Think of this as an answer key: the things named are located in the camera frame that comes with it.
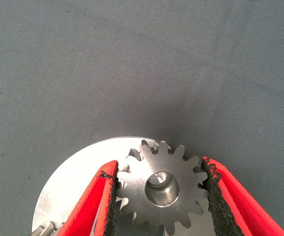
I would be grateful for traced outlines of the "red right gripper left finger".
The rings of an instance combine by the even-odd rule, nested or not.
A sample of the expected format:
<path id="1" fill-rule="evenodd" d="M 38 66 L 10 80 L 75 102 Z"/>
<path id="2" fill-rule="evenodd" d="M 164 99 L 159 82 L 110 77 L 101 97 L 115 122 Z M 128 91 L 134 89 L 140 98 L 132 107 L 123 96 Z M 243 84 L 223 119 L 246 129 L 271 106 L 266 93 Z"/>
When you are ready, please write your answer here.
<path id="1" fill-rule="evenodd" d="M 110 161 L 97 171 L 74 209 L 59 236 L 113 236 L 115 230 L 115 201 L 118 162 Z"/>

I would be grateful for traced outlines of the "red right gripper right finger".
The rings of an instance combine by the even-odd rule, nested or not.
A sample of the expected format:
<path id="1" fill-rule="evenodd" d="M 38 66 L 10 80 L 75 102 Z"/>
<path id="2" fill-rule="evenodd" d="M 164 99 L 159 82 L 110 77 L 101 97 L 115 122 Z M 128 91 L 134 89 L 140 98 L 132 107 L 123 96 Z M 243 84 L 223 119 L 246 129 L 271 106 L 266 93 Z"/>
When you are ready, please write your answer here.
<path id="1" fill-rule="evenodd" d="M 284 236 L 282 227 L 220 162 L 204 157 L 209 211 L 218 236 Z"/>

